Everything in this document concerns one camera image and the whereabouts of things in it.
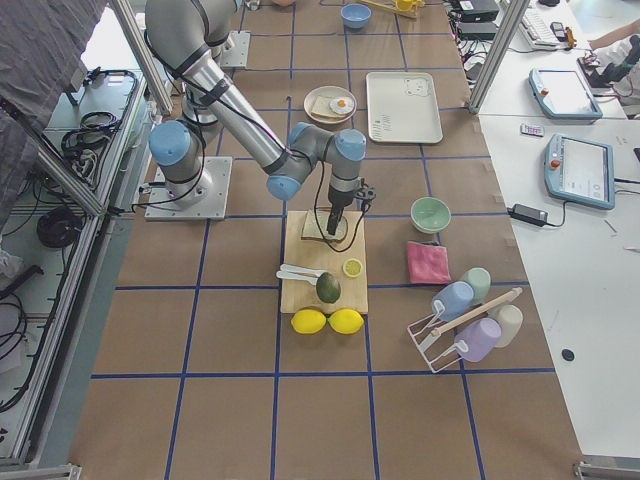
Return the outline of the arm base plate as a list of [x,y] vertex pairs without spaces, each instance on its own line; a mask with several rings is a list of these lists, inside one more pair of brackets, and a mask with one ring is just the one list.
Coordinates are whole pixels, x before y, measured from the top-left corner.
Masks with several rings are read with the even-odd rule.
[[219,57],[220,67],[226,70],[245,69],[248,64],[250,42],[249,31],[230,31]]
[[167,181],[161,167],[156,168],[154,181],[158,188],[149,191],[144,217],[147,221],[199,221],[225,219],[233,159],[206,156],[202,173],[184,184]]

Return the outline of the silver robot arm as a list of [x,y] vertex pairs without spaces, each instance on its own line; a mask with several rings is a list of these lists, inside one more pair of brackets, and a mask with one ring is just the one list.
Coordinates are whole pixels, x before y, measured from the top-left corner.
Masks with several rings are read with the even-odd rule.
[[204,41],[209,47],[226,42],[232,17],[240,9],[242,2],[236,0],[201,0],[204,23]]
[[286,142],[277,138],[219,65],[230,20],[239,1],[149,1],[145,7],[145,40],[167,73],[186,87],[183,117],[161,125],[150,138],[151,151],[165,179],[189,180],[200,171],[207,142],[206,124],[220,125],[250,153],[267,174],[269,192],[290,200],[316,165],[329,165],[331,204],[326,230],[334,233],[344,209],[359,200],[368,211],[374,189],[360,176],[366,153],[358,130],[330,132],[298,123]]

